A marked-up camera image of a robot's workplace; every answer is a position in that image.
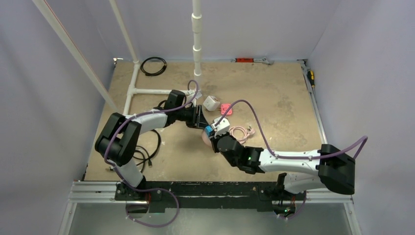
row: screwdriver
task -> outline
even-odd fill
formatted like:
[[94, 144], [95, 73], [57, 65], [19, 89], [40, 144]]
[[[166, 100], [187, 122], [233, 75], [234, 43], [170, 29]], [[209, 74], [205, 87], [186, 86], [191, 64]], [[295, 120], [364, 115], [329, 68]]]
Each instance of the screwdriver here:
[[308, 81], [310, 82], [311, 89], [313, 90], [314, 97], [316, 97], [316, 91], [314, 90], [314, 87], [315, 87], [315, 85], [314, 85], [314, 73], [313, 73], [312, 70], [308, 71], [307, 78], [308, 78]]

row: white pvc pipe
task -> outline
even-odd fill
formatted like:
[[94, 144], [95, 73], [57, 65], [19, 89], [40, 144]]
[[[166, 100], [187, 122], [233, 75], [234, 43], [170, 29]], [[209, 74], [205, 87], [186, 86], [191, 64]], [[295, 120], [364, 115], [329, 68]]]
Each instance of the white pvc pipe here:
[[202, 14], [201, 8], [200, 8], [200, 0], [192, 0], [193, 4], [193, 14], [195, 16], [200, 16]]
[[202, 70], [200, 65], [202, 60], [202, 12], [200, 3], [200, 0], [192, 0], [193, 60], [195, 63], [194, 79], [199, 83], [201, 83], [202, 80]]
[[118, 112], [118, 108], [116, 107], [113, 99], [111, 99], [110, 94], [108, 93], [107, 89], [105, 89], [104, 85], [102, 84], [101, 80], [98, 78], [94, 70], [89, 65], [88, 61], [85, 59], [79, 48], [76, 46], [75, 42], [72, 40], [68, 32], [63, 27], [63, 24], [54, 14], [52, 8], [45, 0], [32, 0], [36, 7], [39, 9], [43, 17], [47, 20], [59, 38], [62, 40], [64, 45], [68, 48], [69, 52], [75, 58], [76, 62], [81, 66], [83, 71], [86, 73], [90, 81], [93, 83], [95, 88], [104, 98], [105, 102], [116, 112]]
[[128, 115], [128, 112], [130, 110], [131, 99], [133, 98], [134, 90], [136, 89], [136, 81], [137, 81], [139, 69], [140, 69], [140, 64], [138, 62], [134, 63], [133, 76], [131, 77], [131, 82], [130, 82], [130, 85], [128, 86], [127, 98], [125, 100], [124, 111], [122, 112], [123, 115]]
[[119, 12], [119, 8], [116, 4], [115, 0], [110, 0], [111, 8], [113, 9], [113, 12], [115, 14], [115, 18], [118, 22], [118, 25], [121, 29], [122, 35], [124, 36], [124, 40], [127, 43], [128, 49], [130, 50], [131, 57], [133, 58], [134, 63], [138, 63], [137, 54], [134, 51], [133, 44], [131, 43], [130, 36], [128, 35], [127, 28], [125, 27], [124, 21], [122, 20], [121, 13]]
[[[171, 90], [160, 90], [160, 89], [134, 89], [134, 94], [170, 94]], [[185, 95], [193, 93], [192, 90], [181, 90]]]

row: table surface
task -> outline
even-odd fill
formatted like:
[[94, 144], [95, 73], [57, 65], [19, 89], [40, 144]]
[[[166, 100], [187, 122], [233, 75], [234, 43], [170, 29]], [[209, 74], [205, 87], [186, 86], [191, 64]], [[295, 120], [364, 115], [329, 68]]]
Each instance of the table surface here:
[[[155, 72], [161, 68], [157, 62], [146, 63], [146, 70]], [[185, 90], [193, 79], [194, 64], [170, 62], [166, 71], [156, 77], [139, 73], [136, 87], [143, 89]], [[249, 101], [255, 108], [268, 143], [273, 150], [305, 151], [321, 146], [319, 129], [314, 109], [298, 63], [275, 63], [267, 66], [260, 63], [206, 62], [202, 65], [201, 83], [203, 98], [208, 95], [221, 103], [232, 103], [238, 99]], [[133, 73], [133, 63], [118, 62], [109, 93], [117, 107], [123, 110], [128, 85]], [[138, 94], [131, 101], [130, 114], [150, 110], [165, 100], [167, 95]], [[234, 106], [228, 116], [231, 126], [251, 126], [256, 134], [247, 140], [246, 146], [265, 148], [254, 116], [245, 103]], [[95, 138], [113, 110], [106, 104], [98, 124]], [[220, 111], [204, 109], [206, 119], [211, 122], [220, 116]], [[231, 167], [221, 154], [215, 154], [201, 139], [201, 130], [187, 128], [177, 121], [168, 128], [158, 129], [162, 145], [153, 167], [146, 166], [143, 174], [150, 181], [276, 181], [280, 172], [246, 174]], [[138, 145], [152, 153], [157, 146], [157, 136], [147, 132], [140, 136]], [[85, 176], [90, 181], [116, 181], [118, 176], [109, 171], [99, 153], [92, 146]]]

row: white cube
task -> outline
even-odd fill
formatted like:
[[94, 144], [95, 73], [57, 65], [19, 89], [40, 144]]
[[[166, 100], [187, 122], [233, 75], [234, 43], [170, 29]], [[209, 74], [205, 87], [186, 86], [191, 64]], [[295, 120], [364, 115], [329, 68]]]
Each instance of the white cube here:
[[216, 97], [209, 95], [203, 102], [203, 106], [209, 111], [215, 111], [220, 105], [220, 102]]

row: wrench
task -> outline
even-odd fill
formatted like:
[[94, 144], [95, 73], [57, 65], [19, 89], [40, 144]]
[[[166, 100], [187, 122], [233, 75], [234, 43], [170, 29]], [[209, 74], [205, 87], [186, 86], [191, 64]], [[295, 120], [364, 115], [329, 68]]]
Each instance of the wrench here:
[[231, 62], [237, 62], [237, 63], [263, 63], [266, 65], [272, 65], [274, 62], [267, 60], [267, 57], [264, 57], [262, 59], [254, 59], [254, 58], [236, 58], [232, 59]]

